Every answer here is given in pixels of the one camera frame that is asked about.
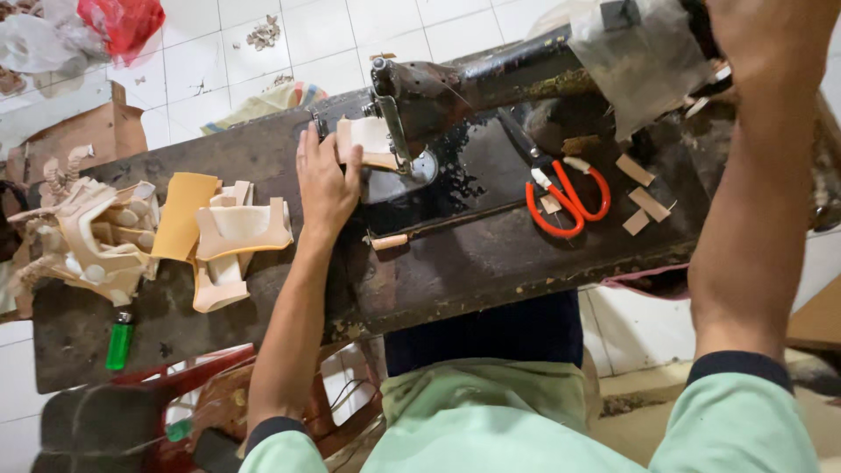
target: black sleeve cuff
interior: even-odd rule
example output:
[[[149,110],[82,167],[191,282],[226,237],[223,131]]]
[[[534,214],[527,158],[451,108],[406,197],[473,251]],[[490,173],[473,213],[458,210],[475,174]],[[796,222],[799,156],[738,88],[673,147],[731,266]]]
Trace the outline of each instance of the black sleeve cuff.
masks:
[[[761,353],[742,352],[737,350],[708,353],[695,361],[689,372],[686,386],[704,376],[719,373],[741,373],[754,375],[768,380],[779,387],[794,394],[794,385],[785,366]]]
[[[258,423],[254,430],[251,431],[251,436],[248,438],[246,445],[246,456],[254,450],[260,442],[273,436],[275,433],[286,432],[288,430],[297,430],[301,433],[307,433],[304,425],[300,421],[290,419],[289,417],[271,417]]]

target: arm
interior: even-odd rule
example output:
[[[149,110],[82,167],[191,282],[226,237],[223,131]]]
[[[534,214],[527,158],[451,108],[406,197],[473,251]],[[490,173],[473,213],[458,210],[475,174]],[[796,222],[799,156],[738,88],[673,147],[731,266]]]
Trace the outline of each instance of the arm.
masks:
[[[815,97],[838,0],[711,0],[733,68],[737,125],[689,272],[696,359],[782,361],[812,190]]]
[[[362,148],[352,149],[342,175],[335,134],[320,146],[318,140],[310,124],[298,144],[304,229],[251,375],[249,434],[271,417],[302,419],[324,330],[327,266],[339,231],[359,200]]]
[[[818,471],[781,362],[807,231],[815,96],[838,5],[707,2],[738,116],[690,265],[696,362],[649,465],[655,473]]]

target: red scissors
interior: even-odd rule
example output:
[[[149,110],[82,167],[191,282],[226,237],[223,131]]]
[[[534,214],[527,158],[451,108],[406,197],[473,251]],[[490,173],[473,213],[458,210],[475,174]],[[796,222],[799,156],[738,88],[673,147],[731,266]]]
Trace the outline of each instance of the red scissors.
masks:
[[[534,177],[534,180],[540,185],[540,187],[549,191],[549,193],[558,200],[561,206],[572,214],[575,219],[575,227],[570,230],[564,230],[563,228],[551,226],[546,222],[543,215],[540,214],[540,211],[537,210],[537,206],[535,205],[534,186],[532,183],[526,183],[526,205],[528,205],[528,210],[532,214],[532,219],[534,219],[537,226],[541,227],[546,233],[558,238],[572,238],[584,230],[584,221],[599,221],[607,215],[607,211],[611,208],[611,190],[607,187],[605,177],[596,171],[594,167],[587,163],[587,161],[577,157],[565,157],[563,162],[566,162],[569,166],[578,169],[584,174],[589,174],[593,177],[595,183],[599,185],[599,189],[601,190],[601,207],[599,208],[599,211],[595,214],[591,214],[587,211],[584,205],[581,204],[581,199],[579,199],[578,194],[575,192],[572,183],[569,182],[567,173],[563,171],[561,162],[557,159],[552,161],[552,167],[555,169],[555,173],[561,181],[563,190],[566,191],[569,198],[567,198],[566,195],[563,195],[560,189],[555,187],[555,184],[549,180],[546,174],[544,174],[539,167],[534,167],[532,169],[532,177]]]
[[[528,158],[532,163],[532,177],[534,180],[538,185],[540,185],[540,187],[546,189],[555,199],[557,199],[561,204],[561,207],[566,209],[575,219],[575,227],[569,230],[549,225],[535,205],[534,185],[527,182],[526,205],[528,205],[529,212],[532,214],[532,219],[534,219],[537,223],[537,226],[540,226],[546,233],[552,235],[553,237],[572,238],[584,230],[584,221],[599,221],[607,215],[607,211],[611,207],[611,190],[607,187],[607,181],[605,181],[605,177],[602,176],[601,173],[591,167],[591,165],[583,159],[579,159],[577,157],[565,157],[563,159],[563,162],[567,163],[569,166],[578,169],[584,174],[592,176],[596,184],[598,184],[599,190],[601,191],[601,207],[595,214],[591,214],[587,211],[584,205],[581,204],[581,199],[579,199],[578,194],[575,192],[572,183],[569,182],[569,178],[567,177],[567,173],[563,170],[561,162],[557,159],[552,159],[552,157],[543,153],[540,148],[537,147],[534,140],[532,140],[531,137],[522,129],[520,124],[514,120],[514,117],[511,116],[508,110],[500,108],[498,111],[502,125],[509,132],[510,138],[525,152],[525,154],[528,155]],[[558,175],[558,179],[561,181],[563,190],[569,197],[564,195],[563,192],[561,192],[561,189],[558,189],[558,187],[556,187],[541,170],[542,166],[546,166],[550,162],[552,163],[552,167],[555,169],[555,173]]]

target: green lighter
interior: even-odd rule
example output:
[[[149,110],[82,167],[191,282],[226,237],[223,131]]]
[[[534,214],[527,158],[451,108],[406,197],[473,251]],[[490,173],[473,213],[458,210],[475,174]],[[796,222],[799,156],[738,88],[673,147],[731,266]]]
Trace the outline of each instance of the green lighter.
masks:
[[[108,344],[108,357],[105,359],[106,369],[125,367],[125,359],[129,356],[131,345],[131,333],[134,331],[131,318],[131,312],[120,311],[117,321],[111,327],[111,342]]]

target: mint green shirt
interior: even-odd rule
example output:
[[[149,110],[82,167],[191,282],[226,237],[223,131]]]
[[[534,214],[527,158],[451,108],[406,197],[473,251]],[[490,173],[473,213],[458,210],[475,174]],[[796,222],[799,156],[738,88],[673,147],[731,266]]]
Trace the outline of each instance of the mint green shirt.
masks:
[[[792,395],[752,375],[709,375],[674,405],[648,469],[587,437],[572,364],[468,359],[387,379],[388,430],[362,473],[818,472]],[[300,432],[258,444],[241,472],[326,473]]]

